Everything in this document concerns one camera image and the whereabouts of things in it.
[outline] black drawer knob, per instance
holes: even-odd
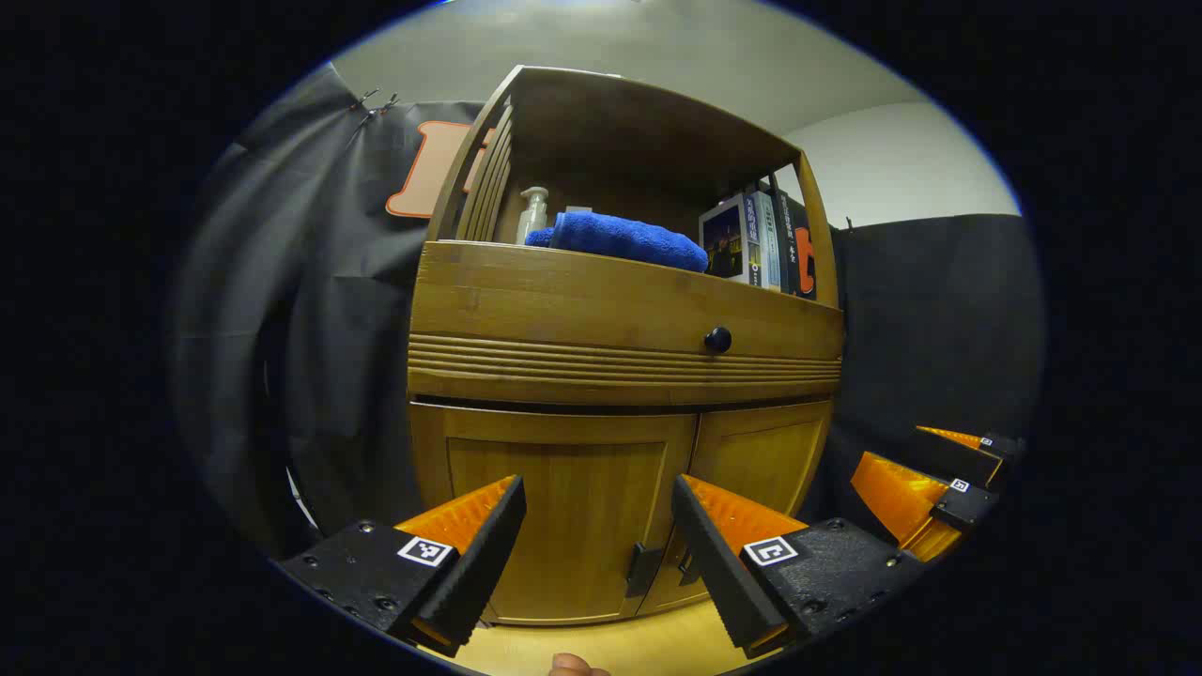
[[[715,352],[731,349],[731,332],[725,326],[718,326],[706,334],[706,346]]]

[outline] wooden floor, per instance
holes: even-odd
[[[477,628],[451,662],[490,676],[545,676],[558,652],[577,654],[613,676],[712,676],[775,654],[756,660],[743,657],[714,603],[706,600],[589,627]]]

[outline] soap dispenser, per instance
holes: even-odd
[[[526,235],[547,227],[547,189],[535,185],[523,190],[522,196],[528,202],[526,210],[522,212],[522,217],[518,219],[517,244],[525,244]]]

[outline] white ceiling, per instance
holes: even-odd
[[[795,14],[754,0],[454,0],[333,59],[373,102],[483,101],[518,64],[618,73],[785,135],[834,115],[926,101]]]

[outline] white wall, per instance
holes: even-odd
[[[958,214],[1019,214],[984,150],[938,106],[893,103],[804,126],[785,138],[805,150],[827,221],[855,227]],[[791,170],[776,173],[801,200]]]
[[[381,88],[376,106],[393,91],[405,102],[483,101],[517,64],[618,73],[778,135],[926,100],[871,57],[762,0],[458,0],[334,58],[353,91]]]

